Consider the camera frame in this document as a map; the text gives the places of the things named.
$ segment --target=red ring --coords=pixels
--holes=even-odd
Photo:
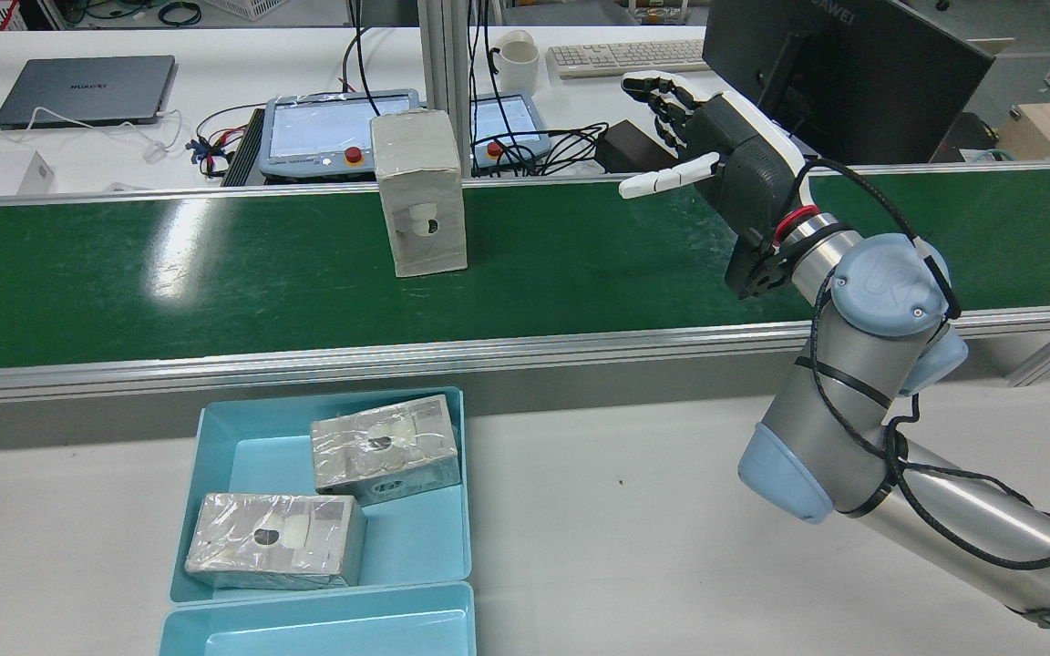
[[[808,218],[808,216],[817,216],[820,213],[820,208],[817,205],[801,205],[801,207],[789,212],[788,216],[780,219],[780,224],[776,224],[776,230],[772,232],[772,245],[780,246],[780,239],[784,236],[784,230],[788,230],[791,225],[801,218]]]

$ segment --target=power adapter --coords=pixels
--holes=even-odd
[[[594,161],[607,173],[646,173],[679,163],[642,129],[629,121],[611,125],[598,137]]]

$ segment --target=white mug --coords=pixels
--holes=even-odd
[[[537,89],[539,52],[533,38],[524,29],[513,29],[492,44],[492,66],[497,69],[497,90]]]

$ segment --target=blue object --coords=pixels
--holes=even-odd
[[[953,325],[950,325],[934,345],[926,348],[926,352],[918,357],[918,362],[914,362],[914,368],[909,371],[908,377],[905,377],[905,383],[902,383],[899,394],[908,397],[925,390],[954,371],[959,364],[963,364],[968,353],[970,351],[967,350],[963,337],[960,337]]]
[[[472,606],[466,583],[193,606],[164,618],[159,653],[475,656]]]
[[[933,246],[926,248],[949,281],[941,254]],[[855,246],[837,264],[830,285],[845,320],[872,335],[914,335],[932,329],[946,315],[942,291],[904,235],[878,235]]]
[[[820,524],[833,511],[833,500],[807,466],[763,424],[756,424],[737,471],[746,486],[793,517]]]
[[[461,485],[363,508],[368,531],[359,586],[351,589],[215,590],[188,576],[184,559],[206,493],[315,493],[310,423],[432,395],[445,395],[459,449]],[[469,576],[467,456],[463,395],[456,387],[272,398],[205,407],[196,428],[196,456],[181,524],[169,600],[180,606],[279,595],[354,594],[369,586],[458,581]]]

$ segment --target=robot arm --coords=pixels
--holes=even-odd
[[[680,76],[654,71],[626,76],[624,89],[654,109],[685,163],[630,178],[621,194],[694,184],[736,232],[729,285],[747,298],[792,282],[816,311],[742,454],[741,481],[805,522],[833,510],[857,519],[1050,630],[1050,514],[899,429],[917,421],[917,392],[966,358],[942,257],[891,205],[904,233],[870,238],[822,212],[804,174],[852,171],[806,163],[734,91],[705,100]],[[911,395],[911,416],[883,424],[894,400]]]

